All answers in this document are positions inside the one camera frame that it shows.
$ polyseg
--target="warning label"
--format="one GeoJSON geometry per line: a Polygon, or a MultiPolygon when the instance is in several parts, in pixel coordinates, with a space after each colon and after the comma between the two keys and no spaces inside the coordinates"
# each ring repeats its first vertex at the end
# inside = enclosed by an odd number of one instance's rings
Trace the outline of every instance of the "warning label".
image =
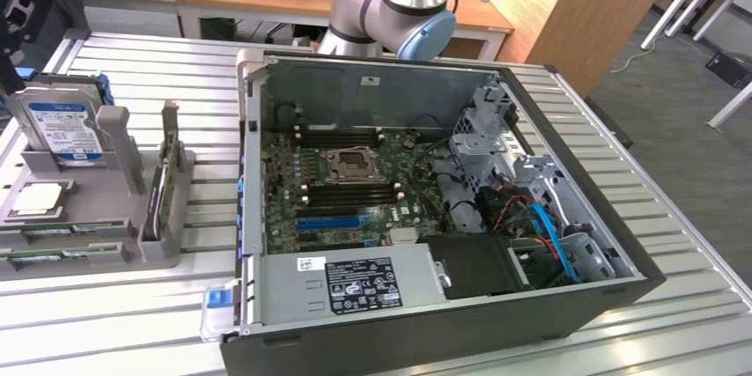
{"type": "Polygon", "coordinates": [[[40,129],[50,150],[64,159],[98,159],[103,147],[96,132],[86,124],[84,106],[68,103],[30,103],[35,125],[40,129]]]}
{"type": "Polygon", "coordinates": [[[336,314],[402,306],[391,258],[327,263],[327,284],[336,314]]]}

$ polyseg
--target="green circuit board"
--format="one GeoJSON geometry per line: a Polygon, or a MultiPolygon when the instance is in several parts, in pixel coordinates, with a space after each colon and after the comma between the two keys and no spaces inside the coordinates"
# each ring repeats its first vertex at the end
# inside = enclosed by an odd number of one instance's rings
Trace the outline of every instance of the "green circuit board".
{"type": "Polygon", "coordinates": [[[290,134],[263,133],[263,159],[266,162],[266,239],[270,254],[287,254],[335,248],[376,247],[391,244],[392,229],[415,228],[419,236],[438,231],[442,195],[436,181],[412,175],[411,167],[431,143],[404,147],[404,130],[384,132],[384,140],[367,151],[379,172],[379,181],[402,185],[402,198],[394,204],[356,206],[363,219],[360,228],[298,231],[302,220],[298,210],[307,184],[331,185],[331,165],[327,153],[366,151],[363,148],[302,148],[290,134]]]}

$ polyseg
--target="gray floor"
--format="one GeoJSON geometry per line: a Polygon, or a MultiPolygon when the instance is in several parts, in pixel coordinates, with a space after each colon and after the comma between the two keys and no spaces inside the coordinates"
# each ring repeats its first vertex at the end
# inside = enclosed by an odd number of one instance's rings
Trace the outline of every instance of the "gray floor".
{"type": "MultiPolygon", "coordinates": [[[[642,52],[639,43],[658,19],[652,13],[646,17],[612,69],[642,52]]],[[[739,89],[706,69],[711,51],[680,37],[660,39],[652,54],[608,74],[592,99],[634,138],[631,153],[648,174],[752,284],[752,102],[723,124],[723,132],[706,125],[739,89]]]]}

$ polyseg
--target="wooden cabinet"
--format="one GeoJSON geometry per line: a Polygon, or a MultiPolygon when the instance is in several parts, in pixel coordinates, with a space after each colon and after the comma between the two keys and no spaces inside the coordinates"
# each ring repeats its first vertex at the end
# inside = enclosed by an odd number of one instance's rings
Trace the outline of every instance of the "wooden cabinet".
{"type": "Polygon", "coordinates": [[[515,27],[498,61],[556,66],[586,97],[656,0],[491,0],[515,27]]]}

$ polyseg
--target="desk leg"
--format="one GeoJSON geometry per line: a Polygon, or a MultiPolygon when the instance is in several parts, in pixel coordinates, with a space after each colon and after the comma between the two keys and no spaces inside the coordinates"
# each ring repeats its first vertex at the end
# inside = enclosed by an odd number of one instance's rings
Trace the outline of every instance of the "desk leg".
{"type": "Polygon", "coordinates": [[[682,7],[684,1],[686,0],[674,0],[674,3],[667,9],[667,12],[663,14],[663,17],[660,17],[660,19],[658,20],[656,26],[654,26],[654,29],[650,30],[648,37],[646,37],[643,44],[639,45],[643,48],[643,50],[650,49],[654,40],[659,37],[660,31],[663,30],[664,26],[667,26],[668,20],[671,19],[671,17],[674,17],[674,14],[678,13],[678,10],[682,7]]]}
{"type": "Polygon", "coordinates": [[[716,21],[718,17],[720,17],[720,14],[724,13],[724,11],[728,9],[728,6],[731,6],[734,1],[735,0],[726,0],[724,3],[718,7],[716,11],[714,12],[714,14],[708,19],[708,22],[706,22],[706,24],[700,28],[700,31],[698,31],[698,34],[695,34],[695,37],[692,37],[694,41],[700,41],[700,39],[706,35],[706,31],[710,29],[710,26],[714,25],[714,22],[716,21]]]}
{"type": "Polygon", "coordinates": [[[690,18],[690,15],[692,15],[692,12],[699,7],[700,2],[703,1],[704,0],[692,0],[687,9],[684,10],[684,13],[679,16],[678,21],[674,23],[674,26],[671,26],[671,28],[667,31],[668,37],[674,37],[675,35],[678,35],[679,28],[682,28],[682,26],[684,25],[684,23],[690,18]]]}
{"type": "Polygon", "coordinates": [[[483,42],[483,47],[480,48],[479,60],[494,62],[496,61],[496,56],[502,50],[502,44],[507,38],[506,33],[488,32],[488,39],[483,42]]]}
{"type": "Polygon", "coordinates": [[[720,124],[724,123],[731,114],[734,114],[735,111],[742,107],[750,97],[752,97],[752,83],[747,84],[747,87],[742,89],[742,92],[739,92],[736,97],[727,103],[724,108],[720,109],[720,112],[718,112],[716,116],[714,116],[714,119],[708,121],[711,128],[718,129],[720,124]]]}
{"type": "Polygon", "coordinates": [[[183,37],[186,39],[202,39],[202,14],[192,8],[178,7],[180,22],[183,23],[183,37]]]}

